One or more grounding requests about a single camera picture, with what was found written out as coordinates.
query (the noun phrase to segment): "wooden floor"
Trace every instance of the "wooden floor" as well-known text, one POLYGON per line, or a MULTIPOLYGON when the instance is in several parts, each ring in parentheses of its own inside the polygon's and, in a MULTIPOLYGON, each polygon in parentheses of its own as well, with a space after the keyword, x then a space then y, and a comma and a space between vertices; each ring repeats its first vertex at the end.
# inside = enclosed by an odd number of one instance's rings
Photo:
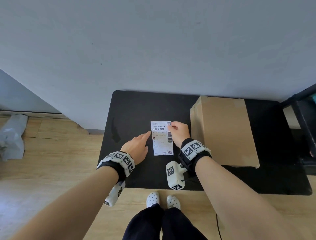
MULTIPOLYGON (((7 118, 0 117, 0 127, 7 118)), ((30 118, 24 158, 0 161, 0 239, 7 239, 57 196, 95 171, 102 136, 70 120, 30 118)), ((309 176, 316 191, 316 176, 309 176)), ((130 219, 146 207, 152 189, 126 188, 113 208, 103 206, 85 239, 122 239, 130 219)), ((177 196, 181 210, 208 238, 219 239, 215 212, 204 192, 160 190, 177 196)), ((316 239, 316 195, 263 195, 306 239, 316 239)), ((220 223, 223 240, 230 239, 220 223)))

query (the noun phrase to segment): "black table mat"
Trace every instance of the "black table mat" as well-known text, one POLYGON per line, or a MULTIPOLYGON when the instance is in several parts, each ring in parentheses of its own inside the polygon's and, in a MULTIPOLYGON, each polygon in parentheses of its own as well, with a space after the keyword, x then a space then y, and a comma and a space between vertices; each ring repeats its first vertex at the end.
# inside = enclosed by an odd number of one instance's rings
MULTIPOLYGON (((151 121, 179 121, 191 129, 190 108, 198 97, 114 91, 98 162, 109 153, 119 151, 128 140, 151 130, 151 121)), ((311 195, 312 189, 279 103, 253 99, 245 99, 245 103, 260 167, 224 167, 258 193, 311 195)), ((165 167, 170 161, 179 162, 179 148, 173 145, 173 156, 154 156, 151 137, 147 146, 145 160, 126 179, 126 187, 170 189, 165 167)), ((184 190, 203 191, 197 178, 190 180, 184 190)))

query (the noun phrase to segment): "cardboard box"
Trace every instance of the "cardboard box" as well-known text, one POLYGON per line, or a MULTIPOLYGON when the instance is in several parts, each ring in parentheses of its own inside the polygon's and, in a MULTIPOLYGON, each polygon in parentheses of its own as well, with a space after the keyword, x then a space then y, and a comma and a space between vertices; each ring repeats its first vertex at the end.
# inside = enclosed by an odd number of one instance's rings
POLYGON ((220 165, 260 166, 244 99, 200 96, 190 115, 192 138, 220 165))

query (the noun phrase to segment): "foot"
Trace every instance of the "foot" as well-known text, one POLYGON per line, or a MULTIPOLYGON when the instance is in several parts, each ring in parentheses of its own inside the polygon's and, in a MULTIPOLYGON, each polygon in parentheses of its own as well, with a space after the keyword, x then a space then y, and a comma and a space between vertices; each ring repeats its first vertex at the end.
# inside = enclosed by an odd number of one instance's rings
POLYGON ((167 208, 176 207, 180 209, 180 201, 175 196, 168 196, 167 197, 167 208))
POLYGON ((152 192, 147 197, 147 207, 151 207, 152 205, 158 203, 159 204, 159 193, 152 192))

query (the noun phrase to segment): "barcode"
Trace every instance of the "barcode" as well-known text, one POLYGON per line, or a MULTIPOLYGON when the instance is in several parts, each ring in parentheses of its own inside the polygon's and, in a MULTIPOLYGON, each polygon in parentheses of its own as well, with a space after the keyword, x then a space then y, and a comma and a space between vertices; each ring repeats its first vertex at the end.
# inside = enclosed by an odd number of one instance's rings
POLYGON ((171 132, 167 132, 168 134, 168 143, 172 143, 172 135, 171 132))

